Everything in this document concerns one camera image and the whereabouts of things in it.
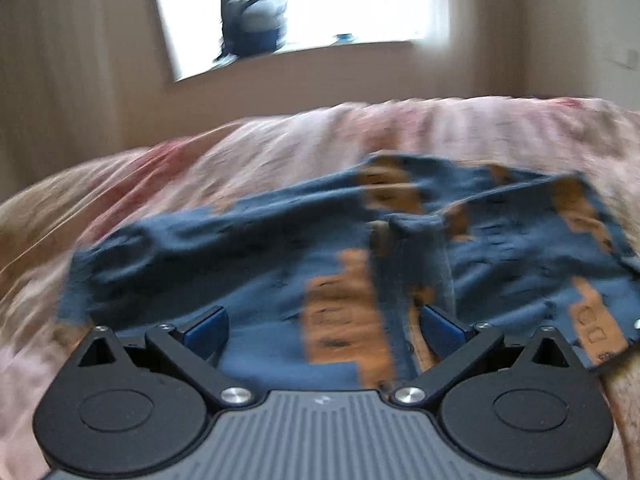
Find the blue orange patterned pants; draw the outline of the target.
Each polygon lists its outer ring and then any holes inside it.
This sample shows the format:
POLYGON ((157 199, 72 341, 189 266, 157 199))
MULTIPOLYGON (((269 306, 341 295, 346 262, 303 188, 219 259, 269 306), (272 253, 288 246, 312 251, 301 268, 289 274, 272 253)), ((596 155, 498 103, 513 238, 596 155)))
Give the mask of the blue orange patterned pants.
POLYGON ((596 368, 639 340, 639 259, 580 174, 377 154, 123 226, 75 252, 58 318, 139 335, 224 307, 218 366, 250 388, 388 389, 438 359, 424 304, 516 346, 553 327, 596 368))

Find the pink floral bed sheet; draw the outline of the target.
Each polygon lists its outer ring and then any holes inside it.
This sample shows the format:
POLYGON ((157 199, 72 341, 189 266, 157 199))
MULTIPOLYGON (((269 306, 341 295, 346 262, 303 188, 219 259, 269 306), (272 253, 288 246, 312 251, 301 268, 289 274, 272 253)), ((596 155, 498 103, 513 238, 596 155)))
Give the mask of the pink floral bed sheet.
POLYGON ((95 159, 1 207, 1 474, 48 470, 32 413, 81 330, 55 321, 70 255, 121 224, 333 174, 381 151, 468 166, 582 170, 639 238, 639 116, 597 99, 409 100, 342 104, 95 159))

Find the beige curtain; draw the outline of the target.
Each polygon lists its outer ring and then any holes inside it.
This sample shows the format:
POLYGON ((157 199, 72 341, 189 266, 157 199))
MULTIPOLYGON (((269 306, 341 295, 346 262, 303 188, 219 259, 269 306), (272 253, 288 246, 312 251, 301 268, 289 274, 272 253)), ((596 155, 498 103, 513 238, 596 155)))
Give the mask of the beige curtain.
POLYGON ((154 0, 1 0, 1 149, 33 176, 173 133, 154 0))

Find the small blue box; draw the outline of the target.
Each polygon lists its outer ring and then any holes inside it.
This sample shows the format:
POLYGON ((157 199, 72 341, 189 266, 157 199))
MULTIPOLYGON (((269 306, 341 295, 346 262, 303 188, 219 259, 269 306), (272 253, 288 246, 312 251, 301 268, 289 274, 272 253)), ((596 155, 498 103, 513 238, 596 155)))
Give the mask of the small blue box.
POLYGON ((346 34, 338 34, 335 36, 336 44, 352 44, 354 42, 354 36, 346 32, 346 34))

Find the dark blue backpack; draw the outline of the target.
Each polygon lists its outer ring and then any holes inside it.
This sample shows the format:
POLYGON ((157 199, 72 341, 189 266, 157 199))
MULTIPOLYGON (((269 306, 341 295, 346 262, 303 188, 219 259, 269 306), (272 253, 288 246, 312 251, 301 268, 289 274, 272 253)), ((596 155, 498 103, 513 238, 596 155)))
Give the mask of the dark blue backpack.
POLYGON ((277 52, 285 44, 288 0, 220 0, 221 49, 228 56, 251 58, 277 52))

